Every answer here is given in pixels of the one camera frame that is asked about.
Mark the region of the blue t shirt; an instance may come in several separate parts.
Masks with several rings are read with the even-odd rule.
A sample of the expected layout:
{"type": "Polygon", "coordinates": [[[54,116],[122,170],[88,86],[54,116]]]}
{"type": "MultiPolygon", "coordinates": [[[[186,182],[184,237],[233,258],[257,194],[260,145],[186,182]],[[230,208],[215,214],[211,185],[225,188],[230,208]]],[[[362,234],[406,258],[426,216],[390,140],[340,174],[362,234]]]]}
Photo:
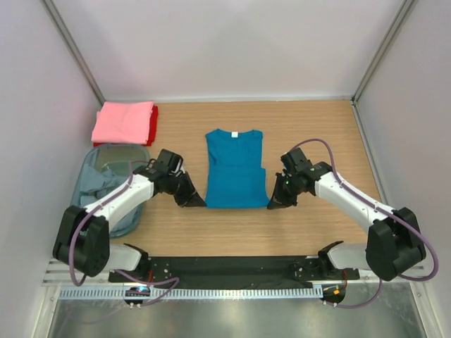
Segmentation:
{"type": "Polygon", "coordinates": [[[262,166],[263,132],[206,134],[209,174],[206,205],[213,209],[265,208],[266,169],[262,166]]]}

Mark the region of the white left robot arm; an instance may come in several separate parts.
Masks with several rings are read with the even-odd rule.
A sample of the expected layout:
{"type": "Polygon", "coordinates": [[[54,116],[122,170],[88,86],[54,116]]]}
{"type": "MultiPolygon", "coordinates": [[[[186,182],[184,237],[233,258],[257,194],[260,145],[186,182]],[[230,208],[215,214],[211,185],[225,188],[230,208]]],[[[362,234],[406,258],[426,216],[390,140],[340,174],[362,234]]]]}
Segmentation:
{"type": "Polygon", "coordinates": [[[197,192],[182,156],[167,149],[149,161],[131,161],[125,182],[103,198],[84,207],[68,207],[61,219],[53,257],[68,265],[77,287],[87,277],[109,270],[135,282],[150,271],[147,252],[129,244],[112,245],[110,233],[133,209],[168,194],[182,208],[203,208],[206,202],[197,192]]]}

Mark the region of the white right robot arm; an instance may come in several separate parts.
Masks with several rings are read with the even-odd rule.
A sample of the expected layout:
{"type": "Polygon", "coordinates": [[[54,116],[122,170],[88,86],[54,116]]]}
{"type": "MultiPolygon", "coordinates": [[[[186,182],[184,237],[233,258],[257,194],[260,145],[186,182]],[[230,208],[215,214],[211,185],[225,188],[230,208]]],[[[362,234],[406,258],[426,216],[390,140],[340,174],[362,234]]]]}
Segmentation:
{"type": "Polygon", "coordinates": [[[313,164],[299,149],[280,158],[283,170],[268,209],[297,205],[297,197],[310,193],[339,208],[367,235],[366,243],[334,242],[319,253],[321,276],[333,279],[347,268],[370,270],[384,281],[391,281],[426,258],[424,243],[417,237],[419,225],[408,208],[394,209],[381,204],[348,184],[333,166],[313,164]]]}

